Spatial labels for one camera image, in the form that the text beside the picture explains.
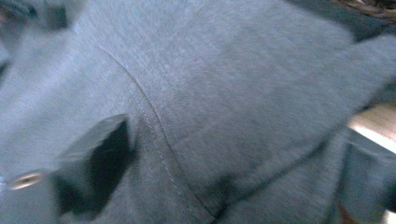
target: stitching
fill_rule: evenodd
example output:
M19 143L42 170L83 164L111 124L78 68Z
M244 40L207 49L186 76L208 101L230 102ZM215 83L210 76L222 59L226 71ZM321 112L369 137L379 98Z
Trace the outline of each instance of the stitching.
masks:
M101 51L103 51L105 54L107 54L107 56L109 56L115 63L117 63L117 64L120 66L120 68L121 68L121 69L128 75L128 77L132 80L132 82L137 86L137 88L143 92L143 89L142 89L142 88L140 87L140 85L137 83L137 81L136 81L135 78L132 76L132 74L125 68L125 66L123 66L123 65L122 65L122 64L121 64L110 52L108 52L107 50L103 49L103 48L102 48L101 46L99 46L99 45L95 45L95 46L96 46L97 48L99 48ZM145 120L146 120L146 122L147 122L147 124L148 124L148 126L149 126L149 128L150 128L150 131L151 131L152 133L155 134L154 128L152 127L151 122L149 121L149 117L147 116L147 113L146 113L145 109L144 109L143 106L140 104L140 101L138 100L138 98L136 97L136 95L134 94L133 91L131 91L131 94L132 94L132 96L134 97L135 101L137 102L137 105L139 106L139 109L143 112L143 116L145 117ZM165 168L166 173L167 173L167 175L168 175L168 178L169 178L170 181L172 182L172 185L174 186L174 188L175 188L175 190L176 190L176 192L177 192L177 195L180 197L180 199L183 201L183 203L187 205L187 209L190 211L191 216L192 216L193 218L196 219L195 215L193 214L193 211L191 210L191 208L189 207L189 205L187 204L187 202L184 200L184 198L183 198L183 196L182 196L182 193L180 192L180 190L179 190L179 188L178 188L178 186L177 186L177 184L176 184L175 179L172 177L172 175L171 175L171 173L170 173L168 167L166 166L166 164L165 164L165 159L164 159L164 157L163 157L163 154L161 153L161 151L160 151L157 147L156 147L156 149L157 149L157 152L158 152L158 154L159 154L159 156L160 156L161 163L163 164L163 167Z

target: gray fabric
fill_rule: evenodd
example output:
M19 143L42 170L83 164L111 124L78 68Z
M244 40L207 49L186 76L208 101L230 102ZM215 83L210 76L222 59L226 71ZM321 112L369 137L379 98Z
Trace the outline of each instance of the gray fabric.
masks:
M28 24L5 73L6 177L55 169L127 113L134 162L93 223L339 221L344 126L396 78L392 28L325 0L89 1L74 16Z

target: gray coat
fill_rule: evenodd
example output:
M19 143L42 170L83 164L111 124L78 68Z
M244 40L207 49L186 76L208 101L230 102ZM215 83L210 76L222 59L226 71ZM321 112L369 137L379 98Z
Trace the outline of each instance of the gray coat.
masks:
M19 27L7 178L129 117L133 162L93 223L337 223L346 123L396 78L394 28L328 0L98 0Z

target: seam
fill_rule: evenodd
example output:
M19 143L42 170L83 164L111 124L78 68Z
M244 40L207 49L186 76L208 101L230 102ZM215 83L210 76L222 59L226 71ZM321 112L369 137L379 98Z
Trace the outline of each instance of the seam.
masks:
M125 66L123 66L123 65L114 57L114 55L112 55L112 54L111 54L110 52L108 52L107 50L103 49L100 45L97 45L97 44L94 44L94 45L95 45L97 48L99 48L102 52L104 52L107 56L109 56L115 63L117 63L117 64L119 65L119 67L128 75L128 77L129 77L129 78L132 80L132 82L136 85L136 87L142 92L142 94L144 95L144 97L148 100L148 103L150 104L150 107L153 109L153 106L152 106L151 102L149 101L149 98L148 98L147 95L144 93L143 89L142 89L141 86L138 84L138 82L136 81L136 79L135 79L135 78L132 76L132 74L125 68ZM151 125L151 122L149 121L149 117L148 117L148 115L147 115L145 109L143 108L142 104L140 103L140 101L138 100L138 98L136 97L136 95L134 94L133 91L131 91L131 94L132 94L132 96L134 97L135 101L137 102L137 105L138 105L139 109L142 111L143 116L144 116L144 118L145 118L145 120L146 120L146 122L147 122L147 124L148 124L148 126L149 126L149 128L150 128L150 131L151 131L152 133L156 134L155 131L154 131L154 128L153 128L152 125ZM170 147L167 136L165 136L165 140L166 140L166 145L168 145L168 146ZM167 174L169 180L172 182L172 185L174 186L175 191L177 192L177 195L180 197L181 201L183 201L183 203L186 204L187 209L188 209L189 212L191 213L191 216L192 216L193 218L197 219L196 216L194 215L194 213L193 213L191 207L188 205L188 203L187 203L187 202L185 201L185 199L183 198L183 195L182 195L182 193L181 193L179 187L177 186L177 183L176 183L175 179L172 177L172 175L171 175L171 173L170 173L170 171L169 171L169 168L167 167L167 165L166 165L166 163L165 163L165 159L164 159L164 157L163 157L163 154L161 153L161 151L160 151L157 147L156 147L156 150L157 150L158 155L159 155L159 157L160 157L160 159L161 159L161 163L163 164L163 167L164 167L164 169L165 169L165 171L166 171L166 174Z

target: wooden surface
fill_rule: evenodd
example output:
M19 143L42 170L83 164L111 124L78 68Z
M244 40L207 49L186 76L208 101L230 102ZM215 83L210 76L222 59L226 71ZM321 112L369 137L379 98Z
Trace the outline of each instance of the wooden surface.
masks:
M365 111L348 126L396 154L396 103L378 105Z

